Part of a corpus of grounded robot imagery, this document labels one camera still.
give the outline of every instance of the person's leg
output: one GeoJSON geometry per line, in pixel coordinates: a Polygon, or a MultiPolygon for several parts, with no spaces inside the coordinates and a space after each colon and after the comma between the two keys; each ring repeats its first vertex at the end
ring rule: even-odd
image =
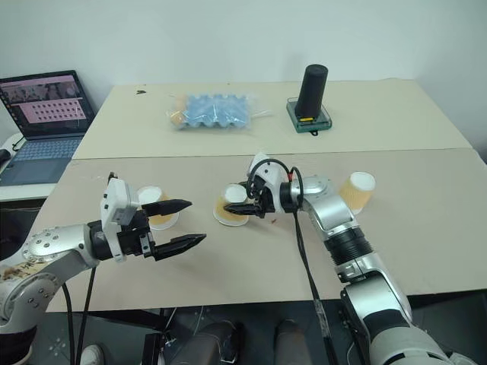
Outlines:
{"type": "Polygon", "coordinates": [[[194,335],[170,365],[218,365],[237,356],[238,330],[230,322],[207,325],[194,335]]]}
{"type": "Polygon", "coordinates": [[[274,365],[294,364],[312,365],[303,332],[286,319],[275,331],[274,365]]]}

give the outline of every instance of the laptop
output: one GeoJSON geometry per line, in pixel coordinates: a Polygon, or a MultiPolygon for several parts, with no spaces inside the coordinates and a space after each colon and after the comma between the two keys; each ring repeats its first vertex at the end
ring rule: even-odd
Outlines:
{"type": "Polygon", "coordinates": [[[0,99],[26,139],[0,186],[56,183],[94,119],[76,72],[2,78],[0,99]]]}

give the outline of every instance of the tabletop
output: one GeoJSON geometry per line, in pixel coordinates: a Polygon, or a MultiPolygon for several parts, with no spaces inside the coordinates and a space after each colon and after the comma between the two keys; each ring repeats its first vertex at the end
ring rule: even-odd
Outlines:
{"type": "MultiPolygon", "coordinates": [[[[340,186],[356,170],[377,179],[377,189],[358,216],[362,230],[408,295],[487,287],[485,207],[487,167],[471,148],[370,151],[273,156],[323,174],[340,186]]],[[[154,262],[128,257],[101,262],[92,310],[142,309],[223,303],[309,300],[309,284],[296,247],[290,214],[252,217],[225,227],[212,215],[224,186],[244,179],[250,156],[73,160],[33,226],[80,224],[99,219],[110,171],[136,189],[156,185],[193,206],[174,227],[155,231],[157,243],[185,233],[207,233],[182,255],[154,262]]],[[[310,267],[323,299],[338,298],[342,285],[306,214],[300,214],[310,267]]],[[[73,310],[84,303],[89,272],[68,281],[73,310]]],[[[64,311],[58,293],[49,311],[64,311]]]]}
{"type": "Polygon", "coordinates": [[[300,83],[141,84],[115,86],[74,159],[303,154],[470,148],[466,139],[415,81],[330,81],[323,103],[333,119],[317,137],[298,134],[286,111],[300,83]],[[177,130],[168,114],[176,96],[247,95],[249,129],[177,130]]]}

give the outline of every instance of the green base plate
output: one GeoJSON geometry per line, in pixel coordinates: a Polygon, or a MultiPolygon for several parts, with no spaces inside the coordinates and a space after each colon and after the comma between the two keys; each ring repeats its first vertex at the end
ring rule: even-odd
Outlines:
{"type": "Polygon", "coordinates": [[[329,117],[329,114],[324,106],[321,106],[320,114],[314,121],[299,122],[298,118],[296,118],[296,114],[294,114],[294,109],[296,108],[297,102],[298,99],[288,100],[288,104],[286,105],[286,109],[288,110],[292,124],[294,125],[294,129],[296,129],[297,133],[313,133],[317,131],[325,131],[332,128],[332,119],[329,117]]]}

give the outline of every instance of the white wall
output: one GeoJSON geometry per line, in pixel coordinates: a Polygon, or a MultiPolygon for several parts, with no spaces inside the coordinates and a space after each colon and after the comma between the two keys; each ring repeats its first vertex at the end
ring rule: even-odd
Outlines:
{"type": "Polygon", "coordinates": [[[73,68],[98,108],[114,84],[300,80],[317,62],[418,78],[481,150],[486,18],[483,0],[1,0],[0,77],[73,68]]]}

